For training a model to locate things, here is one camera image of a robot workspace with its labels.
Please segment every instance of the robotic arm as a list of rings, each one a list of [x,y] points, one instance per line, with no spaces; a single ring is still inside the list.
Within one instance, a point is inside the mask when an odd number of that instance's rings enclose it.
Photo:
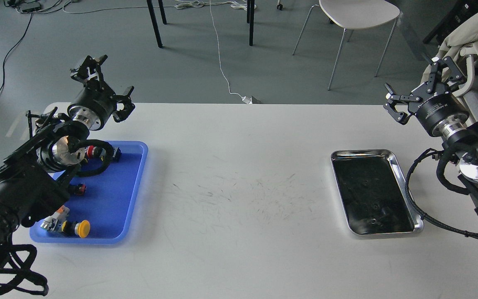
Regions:
[[[450,76],[442,82],[445,68],[449,68]],[[466,125],[470,114],[452,94],[465,82],[465,76],[451,57],[434,59],[429,79],[409,95],[397,95],[385,84],[388,93],[384,108],[402,125],[415,115],[429,136],[442,138],[444,151],[439,157],[438,180],[451,191],[470,195],[478,215],[478,122]],[[396,110],[397,105],[406,105],[407,112]],[[464,187],[446,180],[444,169],[448,162],[457,165],[458,178]]]
[[[113,156],[113,148],[102,140],[88,140],[89,131],[100,130],[112,115],[117,123],[124,121],[134,110],[130,94],[116,93],[106,84],[100,69],[107,59],[86,57],[71,70],[72,79],[83,83],[84,88],[68,107],[67,114],[28,113],[31,138],[16,149],[0,167],[0,274],[14,274],[7,284],[0,284],[0,295],[12,289],[36,295],[46,295],[47,280],[32,272],[30,267],[36,257],[32,245],[12,244],[12,233],[20,225],[31,227],[36,221],[50,216],[69,198],[68,186],[74,176],[94,176],[104,172]],[[121,110],[117,105],[123,104]],[[36,134],[32,136],[32,117],[36,121]],[[88,146],[103,148],[106,152],[102,165],[95,170],[82,172],[81,162]],[[63,172],[57,180],[49,173]],[[23,261],[19,251],[29,252]],[[43,291],[28,291],[18,287],[27,279]]]

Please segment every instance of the table surface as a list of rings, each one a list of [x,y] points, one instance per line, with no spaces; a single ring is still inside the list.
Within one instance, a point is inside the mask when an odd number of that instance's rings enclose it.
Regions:
[[[148,145],[135,212],[113,246],[35,244],[50,298],[478,298],[478,240],[428,223],[397,238],[347,227],[331,153],[386,148],[406,171],[440,147],[415,119],[399,125],[381,106],[136,104],[90,137]],[[478,232],[470,198],[435,167],[417,168],[416,201]]]

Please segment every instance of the red component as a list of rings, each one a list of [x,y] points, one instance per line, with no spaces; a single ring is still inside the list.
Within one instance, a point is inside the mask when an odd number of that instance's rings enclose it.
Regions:
[[[76,190],[75,190],[75,195],[84,195],[86,193],[86,185],[85,184],[78,184]]]
[[[86,149],[86,155],[88,156],[88,159],[93,158],[93,148],[94,146],[88,146],[88,149]]]

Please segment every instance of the yellow emergency stop button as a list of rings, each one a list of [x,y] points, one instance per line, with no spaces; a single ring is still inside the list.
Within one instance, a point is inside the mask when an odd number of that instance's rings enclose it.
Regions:
[[[90,233],[90,222],[88,220],[83,220],[76,227],[76,233],[81,238],[86,238],[88,233]]]

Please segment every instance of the metal chair leg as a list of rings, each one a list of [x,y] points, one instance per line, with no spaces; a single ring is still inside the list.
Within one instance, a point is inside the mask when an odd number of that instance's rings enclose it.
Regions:
[[[337,58],[335,59],[335,65],[333,66],[333,72],[332,72],[332,77],[329,80],[329,85],[328,85],[328,90],[332,90],[332,82],[333,82],[333,77],[335,75],[335,70],[337,69],[337,63],[338,59],[340,57],[340,51],[342,51],[342,46],[344,45],[344,36],[346,35],[346,32],[348,29],[344,28],[344,32],[342,33],[342,39],[340,40],[340,46],[339,46],[339,52],[337,53]]]
[[[296,46],[294,46],[293,55],[296,52],[296,48],[298,48],[298,43],[300,42],[300,39],[302,38],[302,34],[304,32],[305,26],[307,25],[307,21],[309,21],[309,17],[311,16],[311,11],[313,10],[313,7],[315,7],[315,6],[319,6],[319,5],[315,4],[315,5],[311,6],[311,8],[309,8],[309,13],[307,14],[307,18],[305,19],[304,26],[302,27],[302,31],[300,32],[300,36],[298,36],[298,41],[296,42]]]
[[[353,30],[353,29],[351,29],[351,30],[349,31],[348,40],[347,40],[346,42],[349,42],[349,39],[351,38],[351,36],[352,36],[352,34],[353,34],[354,31],[355,31],[355,30]]]
[[[392,30],[390,31],[390,36],[388,37],[387,45],[385,46],[383,55],[381,55],[381,59],[379,60],[379,66],[377,66],[376,74],[374,76],[377,76],[377,74],[379,73],[379,68],[381,68],[381,63],[383,63],[383,58],[385,58],[385,53],[387,53],[388,44],[390,44],[390,40],[392,38],[392,34],[394,33],[394,28],[396,28],[397,22],[398,22],[398,18],[394,19],[394,25],[392,26]]]
[[[165,10],[163,9],[163,0],[158,0],[158,6],[160,7],[161,22],[164,25],[167,25],[167,19],[165,18]]]
[[[152,0],[146,0],[146,5],[149,7],[152,28],[154,29],[154,35],[156,35],[156,42],[159,48],[163,48],[163,44],[161,43],[160,31],[158,29],[158,23],[156,22],[156,15],[154,14],[154,7],[152,6]]]

